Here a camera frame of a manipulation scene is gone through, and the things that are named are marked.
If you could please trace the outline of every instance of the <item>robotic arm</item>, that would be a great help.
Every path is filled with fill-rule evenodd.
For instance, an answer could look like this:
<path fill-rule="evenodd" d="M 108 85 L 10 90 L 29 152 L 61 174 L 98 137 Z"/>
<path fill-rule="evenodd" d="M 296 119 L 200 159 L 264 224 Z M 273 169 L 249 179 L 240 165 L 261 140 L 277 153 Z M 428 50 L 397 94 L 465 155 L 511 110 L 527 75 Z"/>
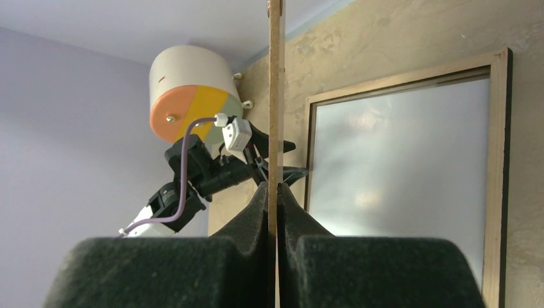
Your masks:
<path fill-rule="evenodd" d="M 179 232 L 200 210 L 205 210 L 201 199 L 212 201 L 212 195 L 249 179 L 259 185 L 268 181 L 268 135 L 240 117 L 216 115 L 214 123 L 222 127 L 225 150 L 212 158 L 198 135 L 189 136 L 187 158 L 187 194 L 185 208 L 179 219 L 170 223 L 151 223 L 138 226 L 126 237 L 168 237 Z M 131 224 L 146 218 L 172 216 L 180 202 L 180 164 L 183 139 L 176 141 L 164 156 L 174 171 L 172 182 L 163 185 L 138 213 Z M 295 149 L 293 142 L 284 141 L 284 152 Z M 291 185 L 308 175 L 300 167 L 284 167 L 284 183 Z"/>

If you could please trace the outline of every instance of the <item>wooden board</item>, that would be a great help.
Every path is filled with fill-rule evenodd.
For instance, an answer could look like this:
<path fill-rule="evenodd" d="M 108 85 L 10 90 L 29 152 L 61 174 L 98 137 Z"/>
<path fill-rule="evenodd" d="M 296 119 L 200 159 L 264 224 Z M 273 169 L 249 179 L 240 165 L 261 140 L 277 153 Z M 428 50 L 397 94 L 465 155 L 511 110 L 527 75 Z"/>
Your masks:
<path fill-rule="evenodd" d="M 285 0 L 269 0 L 268 307 L 276 300 L 278 184 L 283 182 Z"/>
<path fill-rule="evenodd" d="M 451 64 L 399 74 L 311 96 L 306 104 L 306 166 L 310 170 L 305 192 L 305 208 L 311 188 L 315 116 L 318 106 L 348 98 L 374 96 L 486 73 L 490 78 L 486 223 L 482 294 L 488 307 L 504 303 L 506 264 L 506 208 L 509 163 L 509 109 L 511 52 L 508 49 L 474 56 Z"/>

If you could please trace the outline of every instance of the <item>cable connector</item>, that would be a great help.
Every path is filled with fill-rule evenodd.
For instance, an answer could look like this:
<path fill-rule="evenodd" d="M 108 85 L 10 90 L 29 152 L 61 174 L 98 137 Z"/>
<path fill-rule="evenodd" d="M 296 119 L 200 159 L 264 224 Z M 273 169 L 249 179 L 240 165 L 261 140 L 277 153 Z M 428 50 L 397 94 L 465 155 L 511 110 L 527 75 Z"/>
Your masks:
<path fill-rule="evenodd" d="M 226 114 L 216 114 L 215 118 L 214 125 L 216 127 L 225 127 L 228 124 L 228 115 Z"/>

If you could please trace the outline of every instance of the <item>wooden stick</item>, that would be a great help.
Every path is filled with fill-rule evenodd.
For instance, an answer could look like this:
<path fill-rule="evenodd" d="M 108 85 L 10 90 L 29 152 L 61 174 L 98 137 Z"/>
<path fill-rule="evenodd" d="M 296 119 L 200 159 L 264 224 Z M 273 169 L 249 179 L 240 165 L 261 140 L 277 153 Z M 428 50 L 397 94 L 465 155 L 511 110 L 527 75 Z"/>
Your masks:
<path fill-rule="evenodd" d="M 285 0 L 268 1 L 269 153 L 268 153 L 268 307 L 275 306 L 278 184 L 283 182 Z"/>

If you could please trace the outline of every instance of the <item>textured wall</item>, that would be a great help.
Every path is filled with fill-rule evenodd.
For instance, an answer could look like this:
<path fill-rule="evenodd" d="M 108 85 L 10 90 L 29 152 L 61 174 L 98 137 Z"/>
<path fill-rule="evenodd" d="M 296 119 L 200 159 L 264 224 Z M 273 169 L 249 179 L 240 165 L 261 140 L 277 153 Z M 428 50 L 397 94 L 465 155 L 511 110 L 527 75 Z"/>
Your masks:
<path fill-rule="evenodd" d="M 302 144 L 307 96 L 506 46 L 514 51 L 506 304 L 537 308 L 544 307 L 544 1 L 352 3 L 286 45 L 285 138 Z M 248 119 L 266 131 L 268 58 L 245 76 L 241 97 L 255 101 Z M 303 155 L 298 149 L 284 162 L 300 166 Z M 293 187 L 299 197 L 302 189 Z M 208 231 L 254 190 L 247 182 L 215 196 Z"/>
<path fill-rule="evenodd" d="M 0 307 L 40 307 L 68 249 L 171 181 L 149 67 L 0 28 Z M 183 235 L 205 235 L 201 213 Z"/>

